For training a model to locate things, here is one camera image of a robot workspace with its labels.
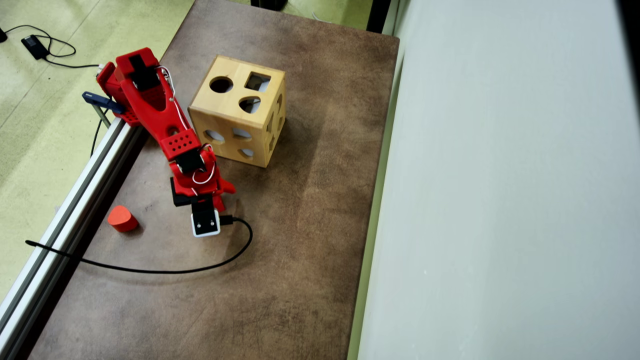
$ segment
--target white wall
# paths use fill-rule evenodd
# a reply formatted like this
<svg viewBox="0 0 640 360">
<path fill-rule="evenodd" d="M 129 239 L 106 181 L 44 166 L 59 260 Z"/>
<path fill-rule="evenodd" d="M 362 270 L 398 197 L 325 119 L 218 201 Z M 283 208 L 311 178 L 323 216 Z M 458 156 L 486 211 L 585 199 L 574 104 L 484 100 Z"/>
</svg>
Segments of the white wall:
<svg viewBox="0 0 640 360">
<path fill-rule="evenodd" d="M 640 359 L 613 1 L 412 0 L 360 359 Z"/>
</svg>

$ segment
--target floor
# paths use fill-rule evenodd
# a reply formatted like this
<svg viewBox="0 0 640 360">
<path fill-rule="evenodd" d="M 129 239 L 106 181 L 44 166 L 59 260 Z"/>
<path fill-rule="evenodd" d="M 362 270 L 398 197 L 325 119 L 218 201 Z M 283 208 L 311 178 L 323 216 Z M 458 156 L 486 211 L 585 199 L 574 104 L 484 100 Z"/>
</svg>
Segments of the floor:
<svg viewBox="0 0 640 360">
<path fill-rule="evenodd" d="M 237 0 L 248 4 L 250 0 Z M 149 47 L 160 57 L 193 0 L 3 0 L 0 27 L 32 24 L 77 48 L 70 65 L 106 63 Z M 283 12 L 364 29 L 371 0 L 289 0 Z M 86 165 L 98 117 L 84 91 L 101 93 L 95 68 L 66 69 L 34 60 L 9 32 L 0 44 L 0 299 Z M 68 50 L 54 44 L 53 54 Z M 104 134 L 100 130 L 98 142 Z"/>
</svg>

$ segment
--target red block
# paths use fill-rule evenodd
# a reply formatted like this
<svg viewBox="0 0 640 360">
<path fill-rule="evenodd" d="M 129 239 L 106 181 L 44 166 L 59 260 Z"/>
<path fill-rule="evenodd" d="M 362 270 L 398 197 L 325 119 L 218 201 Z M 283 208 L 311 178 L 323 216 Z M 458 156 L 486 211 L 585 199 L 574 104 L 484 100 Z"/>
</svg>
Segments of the red block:
<svg viewBox="0 0 640 360">
<path fill-rule="evenodd" d="M 113 226 L 117 231 L 124 233 L 126 231 L 131 231 L 138 226 L 138 221 L 136 218 L 131 215 L 131 212 L 127 208 L 122 205 L 118 205 L 109 214 L 107 221 L 111 226 Z"/>
</svg>

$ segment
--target wooden cube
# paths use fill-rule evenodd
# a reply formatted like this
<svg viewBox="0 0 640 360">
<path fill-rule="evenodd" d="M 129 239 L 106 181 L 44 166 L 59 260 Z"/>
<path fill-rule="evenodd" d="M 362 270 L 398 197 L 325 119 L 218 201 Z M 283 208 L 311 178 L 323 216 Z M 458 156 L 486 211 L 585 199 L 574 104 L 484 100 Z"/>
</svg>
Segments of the wooden cube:
<svg viewBox="0 0 640 360">
<path fill-rule="evenodd" d="M 216 56 L 189 115 L 216 156 L 267 167 L 285 122 L 285 73 Z"/>
</svg>

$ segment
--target power adapter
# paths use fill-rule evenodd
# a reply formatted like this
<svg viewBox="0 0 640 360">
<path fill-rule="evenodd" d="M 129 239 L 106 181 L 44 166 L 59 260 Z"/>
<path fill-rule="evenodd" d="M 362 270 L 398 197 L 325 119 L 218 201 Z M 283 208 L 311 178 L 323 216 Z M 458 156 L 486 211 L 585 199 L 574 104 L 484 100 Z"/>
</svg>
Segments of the power adapter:
<svg viewBox="0 0 640 360">
<path fill-rule="evenodd" d="M 22 44 L 24 47 L 29 50 L 33 58 L 36 60 L 42 59 L 45 56 L 49 55 L 49 51 L 44 45 L 39 41 L 39 39 L 35 35 L 29 35 L 26 38 L 22 39 Z"/>
</svg>

